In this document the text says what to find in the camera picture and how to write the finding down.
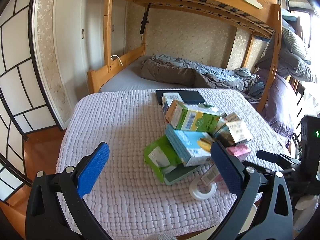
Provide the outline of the white blue medicine box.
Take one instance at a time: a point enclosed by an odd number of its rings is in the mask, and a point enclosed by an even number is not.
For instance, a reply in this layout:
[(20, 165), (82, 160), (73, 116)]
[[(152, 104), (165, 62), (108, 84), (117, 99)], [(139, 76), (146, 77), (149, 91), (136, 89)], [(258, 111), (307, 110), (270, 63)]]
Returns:
[(235, 113), (220, 118), (217, 123), (213, 138), (220, 141), (224, 146), (244, 144), (253, 139), (246, 123)]

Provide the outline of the teal green card box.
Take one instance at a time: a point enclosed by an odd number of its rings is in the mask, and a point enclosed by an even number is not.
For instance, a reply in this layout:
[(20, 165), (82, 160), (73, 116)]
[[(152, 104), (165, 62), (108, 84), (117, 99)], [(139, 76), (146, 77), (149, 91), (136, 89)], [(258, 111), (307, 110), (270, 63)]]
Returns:
[(164, 183), (166, 185), (177, 183), (198, 171), (200, 167), (201, 165), (185, 167), (183, 164), (179, 164), (174, 170), (164, 175)]

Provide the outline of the light blue medicine box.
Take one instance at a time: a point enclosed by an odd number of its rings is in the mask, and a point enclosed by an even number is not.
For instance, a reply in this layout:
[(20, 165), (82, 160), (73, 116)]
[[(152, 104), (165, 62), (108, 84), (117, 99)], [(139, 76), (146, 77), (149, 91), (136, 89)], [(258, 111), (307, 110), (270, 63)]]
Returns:
[(203, 165), (210, 161), (214, 142), (206, 132), (180, 131), (167, 124), (165, 135), (185, 167)]

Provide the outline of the green plastic pouch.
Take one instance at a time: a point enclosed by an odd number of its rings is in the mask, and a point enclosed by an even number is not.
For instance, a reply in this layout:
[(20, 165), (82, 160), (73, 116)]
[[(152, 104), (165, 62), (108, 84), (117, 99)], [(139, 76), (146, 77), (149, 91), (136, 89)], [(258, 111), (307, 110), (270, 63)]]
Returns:
[(164, 176), (182, 164), (166, 135), (144, 148), (144, 163), (149, 165), (161, 183)]

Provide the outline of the pink packet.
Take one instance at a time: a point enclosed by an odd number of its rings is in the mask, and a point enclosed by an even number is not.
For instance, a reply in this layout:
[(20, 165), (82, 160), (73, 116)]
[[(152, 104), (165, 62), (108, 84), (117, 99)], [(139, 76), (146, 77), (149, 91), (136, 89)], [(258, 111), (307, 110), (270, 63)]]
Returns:
[(251, 153), (251, 149), (244, 144), (229, 146), (226, 150), (230, 155), (237, 157), (241, 162), (245, 161), (246, 157)]

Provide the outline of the purple pillow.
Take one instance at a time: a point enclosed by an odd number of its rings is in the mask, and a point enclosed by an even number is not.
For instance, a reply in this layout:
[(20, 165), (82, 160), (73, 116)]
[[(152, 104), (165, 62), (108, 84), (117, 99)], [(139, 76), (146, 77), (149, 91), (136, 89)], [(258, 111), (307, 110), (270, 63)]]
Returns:
[(276, 75), (269, 91), (263, 118), (284, 140), (292, 139), (297, 119), (297, 98), (286, 79)]

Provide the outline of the white tape roll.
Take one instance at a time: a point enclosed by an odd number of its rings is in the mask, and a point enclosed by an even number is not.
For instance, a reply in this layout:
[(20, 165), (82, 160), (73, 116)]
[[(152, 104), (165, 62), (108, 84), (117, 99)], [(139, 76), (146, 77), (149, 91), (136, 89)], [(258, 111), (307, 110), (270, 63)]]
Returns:
[(195, 200), (206, 200), (211, 198), (217, 191), (215, 182), (206, 186), (200, 176), (197, 176), (189, 185), (189, 193)]

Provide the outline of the pink quilted bed cover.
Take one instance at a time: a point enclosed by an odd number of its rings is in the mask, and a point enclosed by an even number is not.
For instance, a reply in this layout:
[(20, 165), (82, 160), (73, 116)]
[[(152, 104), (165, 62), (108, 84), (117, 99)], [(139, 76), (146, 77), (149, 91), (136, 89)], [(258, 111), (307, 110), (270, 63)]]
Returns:
[(189, 193), (194, 174), (170, 186), (156, 178), (143, 151), (165, 126), (154, 90), (94, 93), (75, 106), (56, 171), (76, 165), (101, 142), (109, 145), (110, 157), (84, 200), (113, 239), (207, 229), (220, 224), (236, 200), (223, 181), (211, 198), (198, 201)]

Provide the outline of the blue grey duvet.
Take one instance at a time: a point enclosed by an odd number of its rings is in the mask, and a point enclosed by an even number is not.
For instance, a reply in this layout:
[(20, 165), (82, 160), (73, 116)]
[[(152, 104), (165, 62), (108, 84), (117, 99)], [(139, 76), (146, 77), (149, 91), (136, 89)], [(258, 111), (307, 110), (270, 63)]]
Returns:
[(170, 64), (179, 68), (191, 68), (210, 79), (216, 87), (238, 90), (254, 98), (260, 98), (265, 89), (260, 77), (252, 74), (248, 68), (227, 70), (165, 54), (152, 56), (151, 59), (157, 63)]

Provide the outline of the striped grey bedding pile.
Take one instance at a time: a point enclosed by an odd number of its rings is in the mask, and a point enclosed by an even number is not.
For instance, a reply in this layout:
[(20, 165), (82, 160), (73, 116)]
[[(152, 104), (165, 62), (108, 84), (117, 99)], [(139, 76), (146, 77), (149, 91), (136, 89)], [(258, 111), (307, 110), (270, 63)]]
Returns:
[(291, 76), (302, 81), (317, 83), (317, 74), (311, 65), (311, 51), (301, 39), (302, 30), (298, 17), (282, 9), (281, 48), (278, 56), (277, 74), (283, 78)]

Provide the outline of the shoji sliding door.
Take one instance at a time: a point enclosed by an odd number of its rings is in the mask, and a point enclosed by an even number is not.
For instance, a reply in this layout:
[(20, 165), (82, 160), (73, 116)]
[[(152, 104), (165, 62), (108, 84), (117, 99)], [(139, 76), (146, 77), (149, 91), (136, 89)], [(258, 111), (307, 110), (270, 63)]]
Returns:
[(35, 0), (9, 0), (1, 14), (1, 202), (32, 181), (24, 143), (57, 119), (37, 69), (32, 19)]

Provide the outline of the white orange medicine box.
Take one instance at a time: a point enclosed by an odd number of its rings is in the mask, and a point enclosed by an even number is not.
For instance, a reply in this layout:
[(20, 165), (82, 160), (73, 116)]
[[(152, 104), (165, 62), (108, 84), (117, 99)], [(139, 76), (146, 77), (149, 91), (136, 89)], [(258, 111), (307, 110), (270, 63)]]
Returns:
[(164, 115), (166, 115), (170, 105), (174, 100), (183, 102), (183, 99), (181, 98), (179, 93), (163, 93), (161, 107)]

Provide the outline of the brown blanket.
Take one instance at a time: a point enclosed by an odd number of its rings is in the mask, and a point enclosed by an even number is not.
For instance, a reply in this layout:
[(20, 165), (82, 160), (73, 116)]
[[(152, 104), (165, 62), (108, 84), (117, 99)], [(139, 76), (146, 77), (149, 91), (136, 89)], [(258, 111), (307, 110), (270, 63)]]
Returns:
[(161, 60), (144, 60), (138, 73), (147, 80), (182, 85), (187, 88), (218, 88), (216, 82), (198, 70), (179, 67)]

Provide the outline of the white cloud decoration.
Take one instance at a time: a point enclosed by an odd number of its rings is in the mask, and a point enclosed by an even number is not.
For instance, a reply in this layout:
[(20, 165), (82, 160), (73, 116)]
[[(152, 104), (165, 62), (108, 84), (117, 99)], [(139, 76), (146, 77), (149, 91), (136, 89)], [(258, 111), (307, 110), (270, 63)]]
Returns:
[(244, 0), (244, 1), (260, 10), (263, 9), (263, 5), (259, 3), (257, 0)]

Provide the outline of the black clamp on bed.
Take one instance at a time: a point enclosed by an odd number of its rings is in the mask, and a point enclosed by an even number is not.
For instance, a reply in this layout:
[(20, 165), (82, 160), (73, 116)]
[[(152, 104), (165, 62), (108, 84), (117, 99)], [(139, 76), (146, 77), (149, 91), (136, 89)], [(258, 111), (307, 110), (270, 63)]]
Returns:
[(141, 28), (140, 28), (140, 35), (144, 34), (146, 25), (148, 24), (148, 15), (149, 15), (149, 10), (150, 10), (151, 4), (149, 3), (145, 9), (144, 15), (143, 15), (143, 19), (141, 22)]

